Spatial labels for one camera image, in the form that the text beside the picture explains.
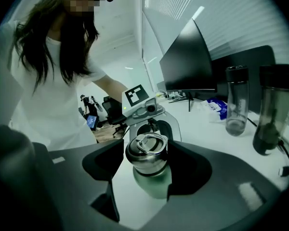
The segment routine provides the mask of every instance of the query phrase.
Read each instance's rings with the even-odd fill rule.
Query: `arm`
[[[122,102],[122,92],[127,90],[127,88],[121,84],[120,82],[110,78],[108,75],[103,78],[94,81],[94,83],[103,89],[110,97],[117,100],[118,102]]]

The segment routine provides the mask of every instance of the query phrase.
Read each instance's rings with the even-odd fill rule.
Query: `floor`
[[[120,127],[120,125],[110,125],[107,121],[103,122],[103,128],[93,131],[93,134],[95,135],[97,141],[105,142],[105,141],[110,141],[113,140],[114,137],[112,134],[116,131],[115,128]],[[118,133],[115,134],[115,139],[121,139],[121,136],[124,134],[124,130],[120,130]]]

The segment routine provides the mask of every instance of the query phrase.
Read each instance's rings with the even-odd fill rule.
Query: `clear plastic bottle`
[[[228,103],[226,130],[239,136],[245,130],[249,111],[249,71],[246,66],[232,66],[226,69]]]
[[[289,118],[289,65],[261,66],[260,84],[262,101],[253,147],[265,155],[277,146]]]

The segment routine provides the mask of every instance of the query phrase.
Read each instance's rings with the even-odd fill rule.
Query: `office chair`
[[[116,133],[118,133],[120,130],[124,130],[127,127],[127,125],[124,124],[126,117],[122,114],[122,104],[112,98],[105,97],[102,106],[108,114],[106,118],[109,124],[120,124],[120,127],[116,128],[116,131],[112,135],[115,137]]]

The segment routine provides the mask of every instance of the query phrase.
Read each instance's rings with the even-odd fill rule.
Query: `ceiling light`
[[[204,7],[200,6],[200,7],[197,9],[196,13],[193,15],[192,19],[193,19],[193,20],[196,20],[196,18],[200,15],[200,13],[201,13],[203,10],[204,10]]]
[[[155,59],[157,59],[157,56],[154,57],[153,59],[151,59],[151,60],[148,62],[148,64],[149,64],[150,62],[154,61]]]

